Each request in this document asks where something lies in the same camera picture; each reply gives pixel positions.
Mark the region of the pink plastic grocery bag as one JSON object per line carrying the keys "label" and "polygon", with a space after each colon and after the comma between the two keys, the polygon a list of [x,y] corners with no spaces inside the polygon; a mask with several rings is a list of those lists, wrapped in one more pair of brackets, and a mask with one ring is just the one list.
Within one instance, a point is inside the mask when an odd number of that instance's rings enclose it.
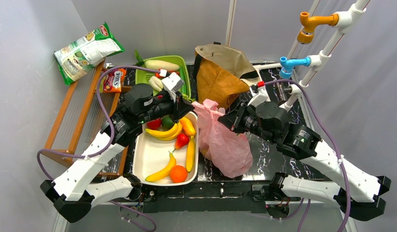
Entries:
{"label": "pink plastic grocery bag", "polygon": [[198,116],[198,148],[204,158],[228,178],[248,172],[253,165],[249,141],[245,134],[236,134],[218,121],[226,114],[225,109],[209,99],[192,105]]}

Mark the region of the brown paper bag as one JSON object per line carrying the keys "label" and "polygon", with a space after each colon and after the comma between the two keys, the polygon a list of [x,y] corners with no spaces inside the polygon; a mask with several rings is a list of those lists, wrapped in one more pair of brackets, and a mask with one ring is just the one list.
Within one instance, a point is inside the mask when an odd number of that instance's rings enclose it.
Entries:
{"label": "brown paper bag", "polygon": [[197,83],[198,102],[209,99],[228,108],[259,75],[245,54],[232,47],[213,43],[195,48],[192,77]]}

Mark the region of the green chips bag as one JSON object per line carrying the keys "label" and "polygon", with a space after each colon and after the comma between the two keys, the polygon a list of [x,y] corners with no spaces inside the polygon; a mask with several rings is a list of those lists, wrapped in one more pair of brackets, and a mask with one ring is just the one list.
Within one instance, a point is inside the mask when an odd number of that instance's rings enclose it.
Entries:
{"label": "green chips bag", "polygon": [[66,85],[71,85],[98,66],[106,57],[124,52],[107,23],[54,52]]}

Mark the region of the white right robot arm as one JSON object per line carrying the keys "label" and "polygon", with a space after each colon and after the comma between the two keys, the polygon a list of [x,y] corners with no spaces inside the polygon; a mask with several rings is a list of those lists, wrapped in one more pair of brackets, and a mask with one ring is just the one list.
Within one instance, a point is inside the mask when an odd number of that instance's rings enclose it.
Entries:
{"label": "white right robot arm", "polygon": [[249,132],[275,144],[283,155],[317,169],[328,178],[313,181],[276,173],[268,186],[256,191],[255,200],[301,197],[337,206],[359,221],[369,221],[384,213],[386,202],[381,196],[389,191],[391,180],[369,175],[348,160],[339,159],[319,134],[305,125],[291,123],[287,111],[276,103],[266,101],[252,106],[243,101],[218,120],[232,132]]}

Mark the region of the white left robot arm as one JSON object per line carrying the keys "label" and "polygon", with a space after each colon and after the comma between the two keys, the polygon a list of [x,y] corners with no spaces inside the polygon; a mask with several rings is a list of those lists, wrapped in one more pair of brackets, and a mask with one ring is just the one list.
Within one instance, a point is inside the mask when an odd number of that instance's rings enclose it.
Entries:
{"label": "white left robot arm", "polygon": [[97,184],[92,180],[131,139],[142,133],[145,123],[164,116],[181,119],[193,110],[192,103],[183,99],[179,91],[163,90],[154,95],[148,84],[134,85],[84,153],[76,156],[76,161],[59,177],[44,180],[41,190],[70,223],[84,218],[96,205],[117,198],[137,198],[142,183],[133,174]]}

